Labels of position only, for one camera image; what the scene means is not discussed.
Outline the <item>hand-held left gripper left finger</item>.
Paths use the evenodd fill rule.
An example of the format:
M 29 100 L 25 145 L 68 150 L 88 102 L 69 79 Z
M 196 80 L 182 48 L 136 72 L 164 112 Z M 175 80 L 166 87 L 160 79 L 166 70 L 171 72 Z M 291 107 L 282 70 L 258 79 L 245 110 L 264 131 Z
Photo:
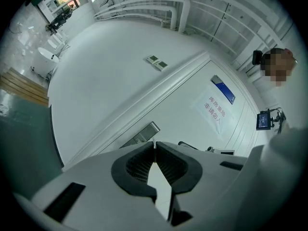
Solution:
M 168 231 L 147 184 L 152 142 L 92 156 L 43 186 L 21 208 L 45 231 Z

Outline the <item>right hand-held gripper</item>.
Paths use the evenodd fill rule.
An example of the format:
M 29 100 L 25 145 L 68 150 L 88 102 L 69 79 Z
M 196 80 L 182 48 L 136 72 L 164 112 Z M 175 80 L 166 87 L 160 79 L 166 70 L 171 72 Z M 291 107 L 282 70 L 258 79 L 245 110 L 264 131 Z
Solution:
M 187 144 L 183 141 L 180 141 L 178 143 L 178 145 L 197 150 L 197 148 L 195 148 L 195 147 L 193 147 L 193 146 L 191 146 L 191 145 L 189 145 L 189 144 Z M 226 155 L 234 155 L 235 154 L 234 150 L 222 150 L 222 149 L 214 148 L 212 146 L 208 147 L 207 151 L 211 152 L 211 153 L 215 153 L 215 154 L 226 154 Z

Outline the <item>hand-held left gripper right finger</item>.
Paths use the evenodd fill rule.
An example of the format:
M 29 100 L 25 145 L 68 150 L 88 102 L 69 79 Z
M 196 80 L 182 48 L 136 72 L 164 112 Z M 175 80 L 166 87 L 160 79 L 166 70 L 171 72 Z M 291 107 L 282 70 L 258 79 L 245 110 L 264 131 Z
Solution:
M 171 186 L 168 222 L 178 226 L 201 214 L 239 175 L 247 158 L 156 143 L 156 163 Z

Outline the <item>white door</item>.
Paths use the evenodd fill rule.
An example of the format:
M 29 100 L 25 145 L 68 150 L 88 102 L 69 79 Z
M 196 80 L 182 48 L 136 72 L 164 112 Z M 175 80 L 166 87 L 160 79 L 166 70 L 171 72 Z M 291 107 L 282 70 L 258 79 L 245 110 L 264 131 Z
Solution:
M 214 75 L 235 95 L 233 104 L 211 82 Z M 206 85 L 218 91 L 235 117 L 234 129 L 227 133 L 225 140 L 220 140 L 191 108 Z M 234 150 L 239 156 L 248 156 L 260 137 L 256 131 L 259 108 L 246 80 L 214 57 L 206 57 L 204 62 L 191 62 L 144 90 L 131 92 L 120 85 L 110 86 L 99 101 L 103 104 L 102 121 L 75 157 L 77 162 L 120 148 L 152 121 L 160 128 L 154 135 L 157 141 L 174 144 L 183 141 L 199 150 L 210 146 Z

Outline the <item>silver door lock handle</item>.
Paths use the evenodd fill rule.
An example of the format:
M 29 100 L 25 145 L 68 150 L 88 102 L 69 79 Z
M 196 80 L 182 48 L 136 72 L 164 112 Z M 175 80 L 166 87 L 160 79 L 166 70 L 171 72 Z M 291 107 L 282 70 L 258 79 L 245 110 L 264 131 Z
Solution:
M 154 135 L 156 135 L 159 131 L 160 131 L 160 128 L 155 124 L 155 122 L 152 121 L 146 127 L 144 127 L 138 134 L 136 134 L 128 142 L 122 145 L 121 148 L 135 145 L 138 143 L 147 142 Z

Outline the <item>blue door sign plate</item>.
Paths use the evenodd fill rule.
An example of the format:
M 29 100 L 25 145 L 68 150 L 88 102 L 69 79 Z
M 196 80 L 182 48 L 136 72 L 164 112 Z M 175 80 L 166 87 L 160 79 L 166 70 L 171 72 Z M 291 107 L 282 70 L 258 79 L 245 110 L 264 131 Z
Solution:
M 222 92 L 231 104 L 234 103 L 235 95 L 217 75 L 211 78 L 211 82 Z

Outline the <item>white paper notice red print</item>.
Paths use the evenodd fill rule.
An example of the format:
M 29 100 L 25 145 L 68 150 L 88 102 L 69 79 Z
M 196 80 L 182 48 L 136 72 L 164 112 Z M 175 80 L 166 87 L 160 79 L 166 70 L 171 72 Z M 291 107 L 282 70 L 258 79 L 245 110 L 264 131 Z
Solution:
M 192 102 L 191 108 L 199 113 L 220 140 L 225 140 L 228 137 L 227 133 L 234 129 L 235 117 L 231 109 L 218 91 L 210 85 L 206 85 Z

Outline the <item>person's beige shirt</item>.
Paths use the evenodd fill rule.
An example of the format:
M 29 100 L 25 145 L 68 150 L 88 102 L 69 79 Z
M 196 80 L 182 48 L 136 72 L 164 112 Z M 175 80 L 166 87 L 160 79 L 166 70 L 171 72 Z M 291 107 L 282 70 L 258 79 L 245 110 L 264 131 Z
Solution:
M 308 167 L 308 83 L 288 80 L 275 89 L 289 129 L 274 136 L 262 149 L 260 163 L 243 211 L 269 218 L 304 200 Z

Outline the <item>black mounted display screen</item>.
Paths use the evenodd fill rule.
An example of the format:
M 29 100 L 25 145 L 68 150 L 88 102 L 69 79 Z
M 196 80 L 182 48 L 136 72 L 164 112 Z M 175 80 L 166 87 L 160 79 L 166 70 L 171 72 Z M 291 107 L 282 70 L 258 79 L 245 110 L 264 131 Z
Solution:
M 270 115 L 270 111 L 261 111 L 257 114 L 256 130 L 271 130 L 274 126 L 274 120 Z

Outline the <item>wooden step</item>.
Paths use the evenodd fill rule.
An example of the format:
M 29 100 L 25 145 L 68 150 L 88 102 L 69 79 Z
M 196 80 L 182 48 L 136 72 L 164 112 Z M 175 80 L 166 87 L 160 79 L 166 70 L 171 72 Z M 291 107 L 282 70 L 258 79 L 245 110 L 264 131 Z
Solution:
M 13 68 L 0 75 L 0 89 L 32 103 L 49 106 L 48 90 Z

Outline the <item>white ceiling pipes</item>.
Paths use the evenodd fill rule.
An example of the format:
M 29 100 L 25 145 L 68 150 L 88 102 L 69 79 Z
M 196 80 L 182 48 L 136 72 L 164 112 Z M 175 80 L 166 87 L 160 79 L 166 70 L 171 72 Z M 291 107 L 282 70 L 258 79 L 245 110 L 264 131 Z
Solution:
M 180 17 L 178 17 L 178 10 L 169 5 L 163 5 L 163 2 L 179 2 L 182 4 Z M 191 8 L 190 0 L 126 0 L 118 4 L 101 9 L 94 15 L 98 21 L 102 21 L 104 16 L 116 14 L 119 12 L 153 10 L 171 13 L 169 29 L 172 31 L 177 30 L 179 33 L 184 33 L 189 12 Z

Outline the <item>black office chair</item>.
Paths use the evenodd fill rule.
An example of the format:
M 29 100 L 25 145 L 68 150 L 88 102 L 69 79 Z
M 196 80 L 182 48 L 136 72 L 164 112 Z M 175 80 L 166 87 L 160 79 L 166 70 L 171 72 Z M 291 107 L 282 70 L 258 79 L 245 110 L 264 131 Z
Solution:
M 67 21 L 67 16 L 64 14 L 58 15 L 50 24 L 45 26 L 45 31 L 55 34 L 64 23 Z

